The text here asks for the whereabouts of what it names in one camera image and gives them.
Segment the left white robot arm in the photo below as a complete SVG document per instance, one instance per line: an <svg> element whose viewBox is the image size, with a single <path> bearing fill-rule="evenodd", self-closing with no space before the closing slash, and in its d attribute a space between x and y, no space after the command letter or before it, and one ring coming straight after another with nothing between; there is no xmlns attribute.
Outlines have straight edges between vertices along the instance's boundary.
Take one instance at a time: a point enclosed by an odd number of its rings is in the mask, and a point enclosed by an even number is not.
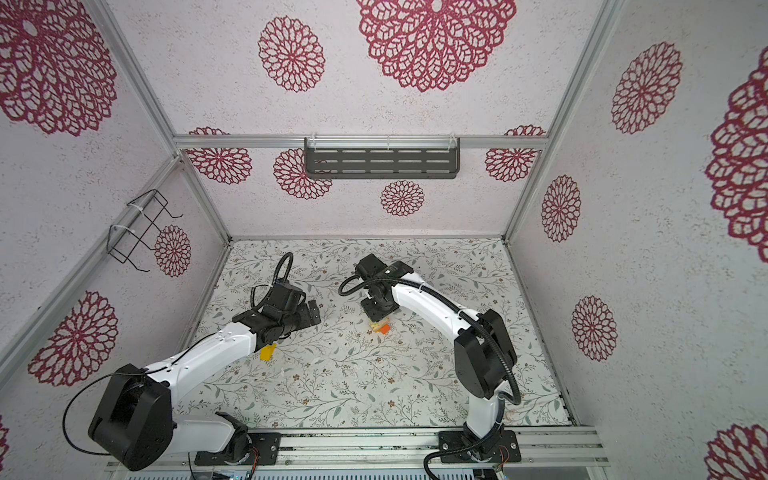
<svg viewBox="0 0 768 480"><path fill-rule="evenodd" d="M316 301L280 281L265 300L187 350L146 367L119 368L109 379L88 436L131 471L178 453L206 453L224 463L243 463L253 447L242 421L225 412L178 415L176 404L225 367L320 322Z"/></svg>

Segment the yellow wood block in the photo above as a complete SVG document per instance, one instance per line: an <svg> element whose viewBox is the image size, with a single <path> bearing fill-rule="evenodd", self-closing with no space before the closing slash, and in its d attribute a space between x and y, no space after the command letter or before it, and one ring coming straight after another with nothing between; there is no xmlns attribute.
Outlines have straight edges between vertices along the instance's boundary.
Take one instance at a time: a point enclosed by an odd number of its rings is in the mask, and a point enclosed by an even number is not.
<svg viewBox="0 0 768 480"><path fill-rule="evenodd" d="M271 360L272 360L272 358L273 358L273 356L274 356L274 353L275 353L276 347L277 347L277 345L276 345L276 344L271 344L271 345L267 345L267 346L264 346L264 347L263 347L263 348L260 350L260 352L259 352L259 358L260 358L262 361L264 361L264 362L269 362L269 361L271 361Z"/></svg>

